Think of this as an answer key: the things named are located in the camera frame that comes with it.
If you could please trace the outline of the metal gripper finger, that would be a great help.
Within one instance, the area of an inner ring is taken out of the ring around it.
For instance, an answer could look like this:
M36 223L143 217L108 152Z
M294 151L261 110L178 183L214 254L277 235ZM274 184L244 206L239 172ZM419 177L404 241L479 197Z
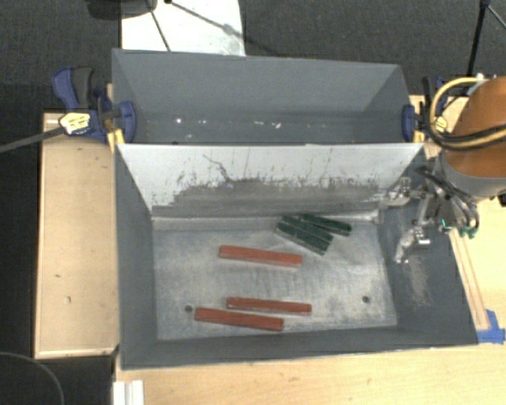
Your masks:
M410 201L411 179L402 177L379 199L381 207L402 207Z
M408 263L408 257L415 246L428 246L431 240L424 234L422 227L412 227L405 231L396 244L395 262Z

